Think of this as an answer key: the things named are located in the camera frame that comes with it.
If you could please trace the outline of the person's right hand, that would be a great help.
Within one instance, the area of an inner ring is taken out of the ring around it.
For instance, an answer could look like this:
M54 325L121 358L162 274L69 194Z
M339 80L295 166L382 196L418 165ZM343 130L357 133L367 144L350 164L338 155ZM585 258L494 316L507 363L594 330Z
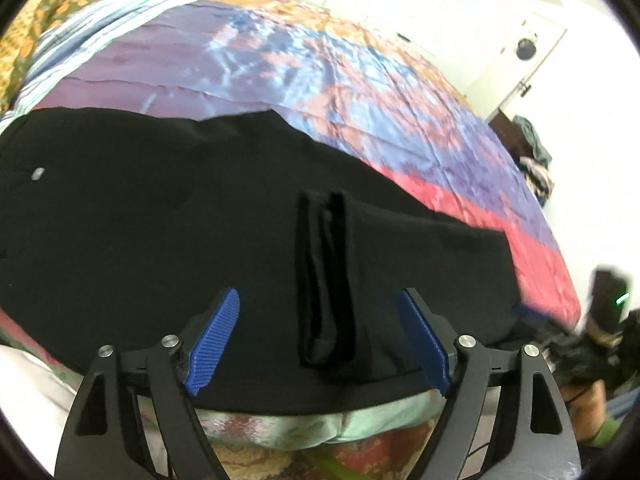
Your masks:
M561 388L561 394L577 441L591 441L608 419L604 382L598 380L589 386L566 385Z

